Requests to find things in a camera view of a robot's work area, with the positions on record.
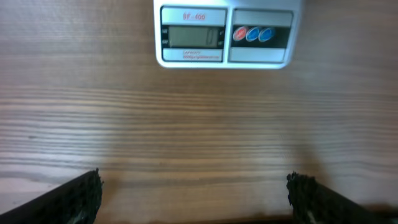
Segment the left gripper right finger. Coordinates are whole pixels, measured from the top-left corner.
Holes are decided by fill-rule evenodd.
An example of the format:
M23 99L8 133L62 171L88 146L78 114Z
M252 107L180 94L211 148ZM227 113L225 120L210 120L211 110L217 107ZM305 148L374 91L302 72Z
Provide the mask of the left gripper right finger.
M301 224L393 224L392 218L371 212L318 183L314 177L287 175L292 221Z

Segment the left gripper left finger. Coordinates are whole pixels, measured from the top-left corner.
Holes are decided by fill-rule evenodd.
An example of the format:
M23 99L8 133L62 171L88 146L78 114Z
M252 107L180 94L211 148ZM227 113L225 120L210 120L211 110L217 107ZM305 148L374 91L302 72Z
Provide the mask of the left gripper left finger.
M91 224L100 209L102 194L99 170L91 170L3 213L1 224Z

